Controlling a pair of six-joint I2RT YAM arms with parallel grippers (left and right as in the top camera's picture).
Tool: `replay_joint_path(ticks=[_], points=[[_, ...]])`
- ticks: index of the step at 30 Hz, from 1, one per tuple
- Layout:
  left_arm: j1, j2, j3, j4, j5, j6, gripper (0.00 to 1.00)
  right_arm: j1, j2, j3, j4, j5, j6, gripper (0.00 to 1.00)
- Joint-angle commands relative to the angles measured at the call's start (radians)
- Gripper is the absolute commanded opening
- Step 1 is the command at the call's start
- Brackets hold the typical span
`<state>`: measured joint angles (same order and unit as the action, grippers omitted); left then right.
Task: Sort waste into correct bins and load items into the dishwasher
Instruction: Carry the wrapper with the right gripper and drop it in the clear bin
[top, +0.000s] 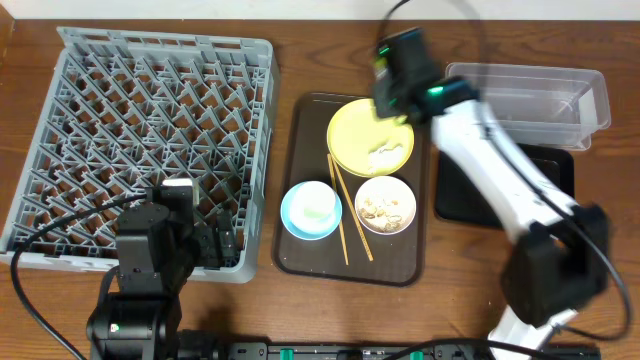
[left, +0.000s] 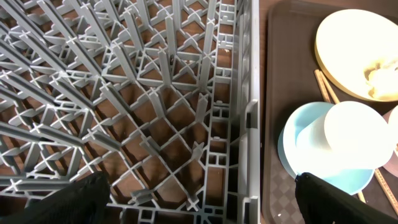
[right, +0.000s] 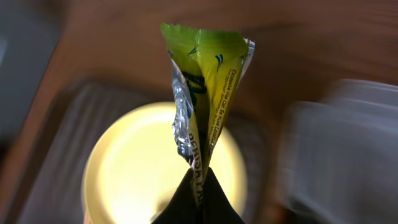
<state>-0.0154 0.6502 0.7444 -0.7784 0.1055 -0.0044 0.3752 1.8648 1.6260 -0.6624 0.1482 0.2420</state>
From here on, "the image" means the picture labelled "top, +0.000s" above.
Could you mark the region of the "white cup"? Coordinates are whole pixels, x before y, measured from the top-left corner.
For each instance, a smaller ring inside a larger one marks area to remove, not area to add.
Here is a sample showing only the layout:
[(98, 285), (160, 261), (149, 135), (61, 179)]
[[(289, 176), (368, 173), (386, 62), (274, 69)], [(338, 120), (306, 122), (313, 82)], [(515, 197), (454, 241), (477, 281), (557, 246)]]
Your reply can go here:
[(299, 184), (293, 194), (290, 217), (292, 220), (324, 220), (333, 213), (335, 203), (335, 193), (326, 183), (307, 181)]

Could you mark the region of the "white tissue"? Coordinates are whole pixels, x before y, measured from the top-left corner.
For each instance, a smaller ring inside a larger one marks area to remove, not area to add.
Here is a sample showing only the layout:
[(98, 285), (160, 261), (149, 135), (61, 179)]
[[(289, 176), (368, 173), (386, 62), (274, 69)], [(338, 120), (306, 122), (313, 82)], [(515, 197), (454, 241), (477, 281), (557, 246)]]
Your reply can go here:
[(404, 158), (404, 147), (401, 144), (386, 144), (368, 154), (369, 171), (371, 173), (395, 168)]

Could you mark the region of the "rice and nutshell pile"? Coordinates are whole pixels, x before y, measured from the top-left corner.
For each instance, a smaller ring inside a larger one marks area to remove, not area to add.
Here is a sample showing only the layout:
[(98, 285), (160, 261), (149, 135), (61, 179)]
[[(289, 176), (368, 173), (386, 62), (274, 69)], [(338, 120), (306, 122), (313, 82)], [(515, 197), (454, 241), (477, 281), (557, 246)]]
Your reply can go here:
[(401, 203), (393, 198), (366, 197), (361, 203), (359, 214), (369, 221), (381, 220), (386, 223), (400, 223), (403, 221)]

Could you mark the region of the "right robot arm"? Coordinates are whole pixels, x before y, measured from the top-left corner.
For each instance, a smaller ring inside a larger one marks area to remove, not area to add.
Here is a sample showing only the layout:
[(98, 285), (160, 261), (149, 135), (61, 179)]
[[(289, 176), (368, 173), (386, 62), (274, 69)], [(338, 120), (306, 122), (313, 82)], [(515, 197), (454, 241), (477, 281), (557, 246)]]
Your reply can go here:
[(543, 344), (569, 331), (578, 310), (616, 275), (608, 259), (609, 221), (580, 206), (511, 140), (463, 77), (444, 77), (419, 29), (376, 39), (378, 116), (426, 123), (436, 147), (471, 181), (513, 248), (501, 275), (507, 302), (484, 340), (495, 359), (544, 359)]

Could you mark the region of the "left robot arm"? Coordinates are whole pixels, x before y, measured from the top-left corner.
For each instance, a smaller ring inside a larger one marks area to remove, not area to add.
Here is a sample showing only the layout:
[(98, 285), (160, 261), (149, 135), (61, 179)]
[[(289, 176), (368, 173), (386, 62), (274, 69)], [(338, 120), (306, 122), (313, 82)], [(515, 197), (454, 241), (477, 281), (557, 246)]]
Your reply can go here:
[(101, 282), (86, 326), (93, 359), (225, 359), (212, 333), (182, 330), (179, 294), (198, 266), (220, 268), (239, 254), (230, 209), (211, 225), (194, 220), (192, 186), (148, 188), (117, 218), (119, 264)]

